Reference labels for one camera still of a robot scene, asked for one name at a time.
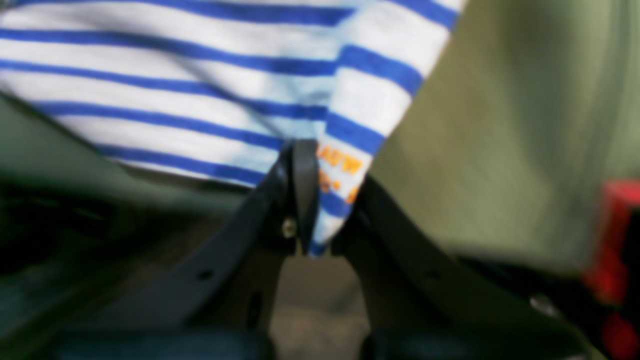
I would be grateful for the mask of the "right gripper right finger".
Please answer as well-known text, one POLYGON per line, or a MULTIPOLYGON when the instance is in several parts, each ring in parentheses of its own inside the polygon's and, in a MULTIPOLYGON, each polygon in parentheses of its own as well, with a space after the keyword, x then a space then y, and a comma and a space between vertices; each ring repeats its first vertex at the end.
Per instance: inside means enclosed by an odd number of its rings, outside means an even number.
POLYGON ((585 337, 447 255, 367 178, 334 241, 365 299, 361 360, 592 360, 585 337))

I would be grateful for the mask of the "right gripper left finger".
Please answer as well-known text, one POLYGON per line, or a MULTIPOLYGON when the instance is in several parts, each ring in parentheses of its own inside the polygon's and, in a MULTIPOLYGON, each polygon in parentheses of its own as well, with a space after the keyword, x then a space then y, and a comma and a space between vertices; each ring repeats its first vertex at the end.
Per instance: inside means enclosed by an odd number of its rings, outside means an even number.
POLYGON ((265 179, 202 247, 181 264, 130 291, 60 334, 52 360, 274 360, 272 340, 258 328, 265 294, 250 291, 231 310, 238 329, 191 326, 217 298, 258 244, 280 259, 309 241, 318 191, 317 141, 287 144, 265 179))

